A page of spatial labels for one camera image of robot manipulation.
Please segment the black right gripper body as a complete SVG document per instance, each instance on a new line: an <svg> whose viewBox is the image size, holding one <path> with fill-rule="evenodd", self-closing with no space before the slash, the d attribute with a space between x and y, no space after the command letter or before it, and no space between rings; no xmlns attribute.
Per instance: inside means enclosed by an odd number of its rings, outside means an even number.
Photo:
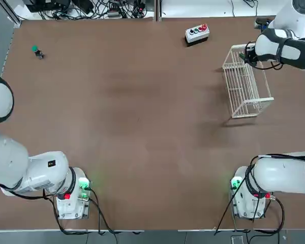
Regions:
<svg viewBox="0 0 305 244"><path fill-rule="evenodd" d="M244 61L247 64L256 64L257 63L257 54L255 52L255 44L248 43L244 49Z"/></svg>

